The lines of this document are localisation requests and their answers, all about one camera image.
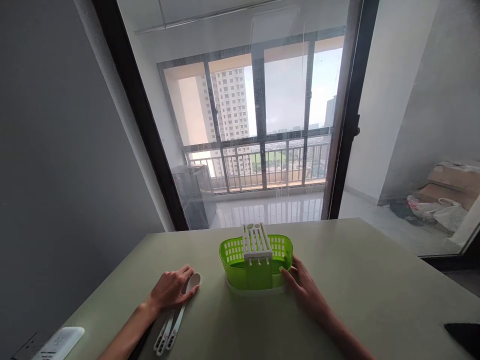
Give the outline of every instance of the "metal railing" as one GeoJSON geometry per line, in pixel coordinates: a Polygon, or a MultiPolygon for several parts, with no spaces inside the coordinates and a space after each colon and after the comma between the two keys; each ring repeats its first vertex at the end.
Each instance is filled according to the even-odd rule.
{"type": "MultiPolygon", "coordinates": [[[[330,149],[330,136],[309,138],[304,164],[304,139],[285,139],[265,143],[265,175],[267,188],[321,184],[325,182],[330,149]]],[[[260,145],[235,145],[223,149],[185,152],[188,164],[207,165],[216,193],[262,189],[260,145]],[[222,164],[223,151],[225,166],[222,164]]]]}

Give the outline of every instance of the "white plastic bag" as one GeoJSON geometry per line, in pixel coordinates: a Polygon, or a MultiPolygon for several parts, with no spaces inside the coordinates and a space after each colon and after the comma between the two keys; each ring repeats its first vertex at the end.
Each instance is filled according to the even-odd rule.
{"type": "Polygon", "coordinates": [[[465,210],[461,204],[450,199],[439,198],[438,202],[442,205],[446,205],[446,207],[435,211],[433,218],[446,229],[451,232],[456,232],[468,211],[465,210]]]}
{"type": "Polygon", "coordinates": [[[428,223],[435,223],[436,219],[434,214],[446,207],[446,205],[438,202],[420,202],[420,200],[414,198],[412,195],[408,195],[406,199],[412,213],[414,213],[417,218],[428,223]]]}

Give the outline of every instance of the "table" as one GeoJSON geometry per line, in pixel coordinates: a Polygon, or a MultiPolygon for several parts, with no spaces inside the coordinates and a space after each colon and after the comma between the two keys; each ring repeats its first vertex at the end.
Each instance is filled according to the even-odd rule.
{"type": "MultiPolygon", "coordinates": [[[[267,225],[283,234],[339,318],[378,359],[471,359],[444,330],[480,322],[480,299],[359,218],[267,225]]],[[[240,228],[149,234],[65,322],[85,334],[68,360],[96,359],[165,271],[202,276],[169,359],[341,359],[291,294],[237,297],[218,255],[240,228]]],[[[160,316],[140,355],[158,359],[160,316]]]]}

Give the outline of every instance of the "left hand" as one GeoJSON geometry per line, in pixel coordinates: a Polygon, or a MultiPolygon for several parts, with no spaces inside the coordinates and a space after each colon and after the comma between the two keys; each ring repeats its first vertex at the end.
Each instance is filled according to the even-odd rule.
{"type": "Polygon", "coordinates": [[[182,294],[184,284],[193,274],[194,269],[188,264],[180,270],[164,272],[145,302],[157,314],[166,309],[185,304],[200,288],[200,285],[197,285],[190,292],[182,294]]]}

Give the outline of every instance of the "ceiling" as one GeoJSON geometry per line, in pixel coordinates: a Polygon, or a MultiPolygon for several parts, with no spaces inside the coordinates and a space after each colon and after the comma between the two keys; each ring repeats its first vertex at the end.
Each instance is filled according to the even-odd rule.
{"type": "Polygon", "coordinates": [[[259,0],[117,0],[124,21],[134,31],[216,11],[257,3],[259,0]],[[162,19],[159,1],[165,19],[162,19]]]}

